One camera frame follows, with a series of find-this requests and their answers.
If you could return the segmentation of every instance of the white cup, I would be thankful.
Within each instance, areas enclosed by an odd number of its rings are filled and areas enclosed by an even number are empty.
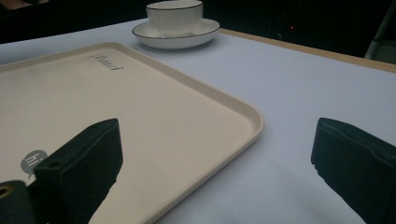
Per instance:
[[[163,1],[146,6],[152,27],[165,37],[188,35],[201,23],[204,4],[195,0]]]

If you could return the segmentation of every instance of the white saucer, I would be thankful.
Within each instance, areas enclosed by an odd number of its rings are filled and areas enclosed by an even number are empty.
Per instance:
[[[155,30],[149,22],[137,25],[132,33],[143,44],[156,49],[184,49],[206,43],[215,37],[220,25],[216,21],[202,19],[190,35],[166,37]]]

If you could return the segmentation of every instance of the tray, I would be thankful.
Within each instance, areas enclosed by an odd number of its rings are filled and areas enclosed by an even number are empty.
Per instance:
[[[90,223],[154,222],[263,128],[253,106],[116,43],[0,66],[0,92],[1,182],[32,183],[29,153],[119,119],[124,164]]]

